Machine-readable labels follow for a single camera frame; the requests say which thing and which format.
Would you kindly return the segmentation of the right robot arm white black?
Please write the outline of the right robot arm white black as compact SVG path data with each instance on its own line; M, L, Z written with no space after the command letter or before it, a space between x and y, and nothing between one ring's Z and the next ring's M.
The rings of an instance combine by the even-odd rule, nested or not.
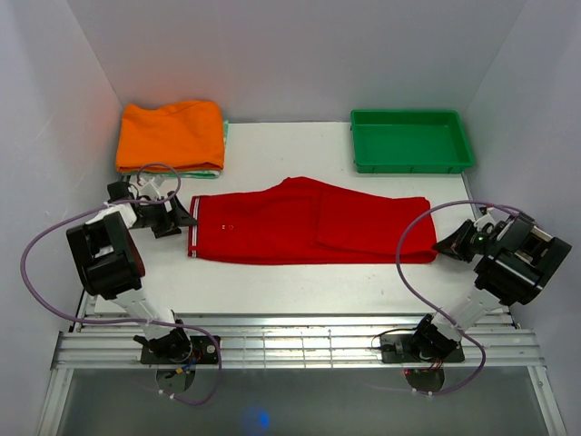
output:
M422 361L446 360L459 348L462 334L488 313L532 302L572 246L538 228L525 214L500 222L487 214L466 220L432 249L464 263L479 260L473 286L448 308L426 315L410 337L410 350Z

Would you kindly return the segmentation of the red trousers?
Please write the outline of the red trousers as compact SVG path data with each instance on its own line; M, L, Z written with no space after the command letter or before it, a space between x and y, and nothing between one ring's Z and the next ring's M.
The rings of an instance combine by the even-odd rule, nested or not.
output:
M424 197L388 198L308 177L263 191L194 196L188 255L254 265L427 264L437 254Z

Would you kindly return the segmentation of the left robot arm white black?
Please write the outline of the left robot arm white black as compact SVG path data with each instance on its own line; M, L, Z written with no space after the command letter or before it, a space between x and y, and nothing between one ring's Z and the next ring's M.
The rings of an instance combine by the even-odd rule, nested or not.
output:
M142 191L127 180L110 183L106 208L67 230L66 238L84 289L144 320L143 335L134 340L158 359L181 363L193 356L192 340L172 310L147 300L142 287L145 266L130 235L133 228L149 228L159 239L197 225L174 191L164 202L161 182L153 178Z

